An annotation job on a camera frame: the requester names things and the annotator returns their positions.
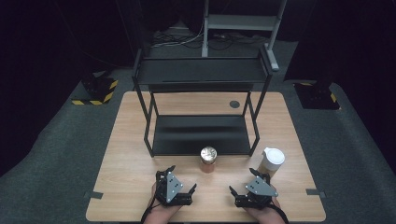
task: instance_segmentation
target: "cup lid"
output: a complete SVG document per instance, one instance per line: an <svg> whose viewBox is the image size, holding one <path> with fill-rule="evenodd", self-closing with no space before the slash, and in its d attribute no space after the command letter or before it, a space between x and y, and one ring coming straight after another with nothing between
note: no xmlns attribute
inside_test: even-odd
<svg viewBox="0 0 396 224"><path fill-rule="evenodd" d="M270 148L266 151L266 155L272 164L282 164L285 161L285 154L277 148Z"/></svg>

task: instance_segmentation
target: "wooden table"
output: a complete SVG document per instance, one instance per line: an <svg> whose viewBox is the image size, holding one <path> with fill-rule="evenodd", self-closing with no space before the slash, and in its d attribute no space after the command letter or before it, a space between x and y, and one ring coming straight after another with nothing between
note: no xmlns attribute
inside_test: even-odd
<svg viewBox="0 0 396 224"><path fill-rule="evenodd" d="M257 102L259 94L253 92L251 97ZM242 108L229 106L233 100L243 103L246 95L218 92L156 95L163 114L241 113ZM248 120L249 116L249 139L254 139ZM280 93L267 92L257 122L261 140L253 156L218 156L215 171L207 174L200 169L199 155L150 157L143 141L146 122L137 95L126 92L93 190L103 193L103 197L91 198L86 218L89 221L140 221L149 202L155 173L175 165L173 173L185 186L182 191L187 192L194 183L197 188L192 195L192 205L181 208L171 221L253 222L245 210L235 207L229 186L239 194L247 193L244 186L254 178L248 168L257 169L263 150L276 147L286 156L285 163L271 179L282 209L290 221L323 221L326 214L319 196L306 193L316 186Z"/></svg>

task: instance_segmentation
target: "shelf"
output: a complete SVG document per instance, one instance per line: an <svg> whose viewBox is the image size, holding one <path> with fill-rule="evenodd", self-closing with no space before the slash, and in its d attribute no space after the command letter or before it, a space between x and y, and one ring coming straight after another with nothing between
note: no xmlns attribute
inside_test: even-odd
<svg viewBox="0 0 396 224"><path fill-rule="evenodd" d="M257 57L238 58L143 58L141 50L134 62L132 80L147 126L144 141L151 157L157 155L199 155L202 148L214 147L220 155L253 155L260 134L256 118L271 81L272 71L263 49ZM142 88L150 91L145 103ZM253 90L261 90L254 106ZM244 92L242 114L163 115L155 95L168 92ZM255 139L248 139L245 116L251 116ZM152 144L149 141L152 116L156 118Z"/></svg>
<svg viewBox="0 0 396 224"><path fill-rule="evenodd" d="M208 15L208 29L273 31L276 17Z"/></svg>
<svg viewBox="0 0 396 224"><path fill-rule="evenodd" d="M150 91L249 91L264 83L261 58L145 59L138 83Z"/></svg>
<svg viewBox="0 0 396 224"><path fill-rule="evenodd" d="M242 116L159 116L153 152L155 155L200 155L211 146L219 155L247 155L248 131Z"/></svg>

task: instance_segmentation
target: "white paper cup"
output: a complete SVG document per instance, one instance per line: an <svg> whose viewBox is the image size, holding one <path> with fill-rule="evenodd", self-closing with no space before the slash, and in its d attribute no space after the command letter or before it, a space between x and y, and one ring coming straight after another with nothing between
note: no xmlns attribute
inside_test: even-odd
<svg viewBox="0 0 396 224"><path fill-rule="evenodd" d="M285 154L280 149L267 147L262 152L259 171L263 174L268 173L272 177L283 162L285 162Z"/></svg>

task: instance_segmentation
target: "human hand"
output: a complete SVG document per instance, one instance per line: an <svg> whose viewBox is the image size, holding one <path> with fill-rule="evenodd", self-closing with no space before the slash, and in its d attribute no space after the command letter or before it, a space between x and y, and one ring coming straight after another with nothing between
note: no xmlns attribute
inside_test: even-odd
<svg viewBox="0 0 396 224"><path fill-rule="evenodd" d="M272 203L280 208L280 204L277 201L276 197L272 198ZM248 208L244 207L245 211L247 211L251 216L256 218L260 224L284 224L285 221L283 218L280 216L280 214L269 207L264 207L263 209L257 209L257 208Z"/></svg>
<svg viewBox="0 0 396 224"><path fill-rule="evenodd" d="M169 222L171 217L178 211L183 205L176 206L163 206L156 198L155 198L155 190L157 188L157 184L154 183L151 187L151 198L148 201L148 207L151 205L152 200L152 209L148 216L146 217L145 224L166 224Z"/></svg>

